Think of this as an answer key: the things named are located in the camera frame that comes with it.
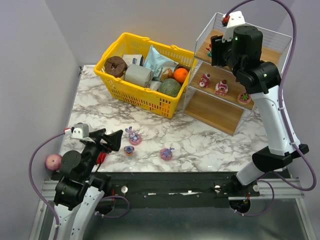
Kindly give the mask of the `pink bear with strawberry cake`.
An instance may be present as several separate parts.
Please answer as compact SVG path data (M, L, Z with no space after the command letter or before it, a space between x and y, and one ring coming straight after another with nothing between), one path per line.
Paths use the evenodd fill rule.
M220 96L226 96L229 91L228 82L226 79L221 80L215 85L215 94Z

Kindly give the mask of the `pink bear with santa hat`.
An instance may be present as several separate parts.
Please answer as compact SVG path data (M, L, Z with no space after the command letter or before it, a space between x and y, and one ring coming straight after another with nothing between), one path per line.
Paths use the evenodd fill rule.
M210 85L210 78L211 75L209 73L204 73L199 80L199 86L201 88L208 88Z

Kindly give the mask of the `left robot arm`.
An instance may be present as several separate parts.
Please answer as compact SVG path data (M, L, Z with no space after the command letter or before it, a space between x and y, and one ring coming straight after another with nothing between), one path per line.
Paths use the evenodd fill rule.
M61 179L55 187L56 214L50 236L55 240L81 240L99 201L111 191L111 178L92 172L99 157L119 151L123 131L89 131L87 124L64 130L66 136L84 144L82 152L70 150L61 159Z

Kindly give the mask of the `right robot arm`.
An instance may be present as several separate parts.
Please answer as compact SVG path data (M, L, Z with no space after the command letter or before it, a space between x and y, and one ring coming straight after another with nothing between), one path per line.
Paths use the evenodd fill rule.
M278 67L261 60L263 33L255 26L236 27L231 37L212 36L212 66L227 66L244 86L260 113L268 145L252 155L252 161L232 177L235 190L252 184L264 173L286 167L309 147L292 134L285 103L279 97Z

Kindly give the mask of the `pink strawberry cake toy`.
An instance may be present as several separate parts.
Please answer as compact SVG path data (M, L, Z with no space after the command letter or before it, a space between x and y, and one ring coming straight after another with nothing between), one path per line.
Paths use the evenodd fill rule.
M237 96L237 102L241 105L248 105L251 102L251 95L247 92L240 93Z

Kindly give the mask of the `red cherry toy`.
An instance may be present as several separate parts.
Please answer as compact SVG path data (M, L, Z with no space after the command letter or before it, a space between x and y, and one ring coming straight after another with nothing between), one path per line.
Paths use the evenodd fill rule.
M212 44L210 43L208 47L205 48L207 50L207 56L212 57Z

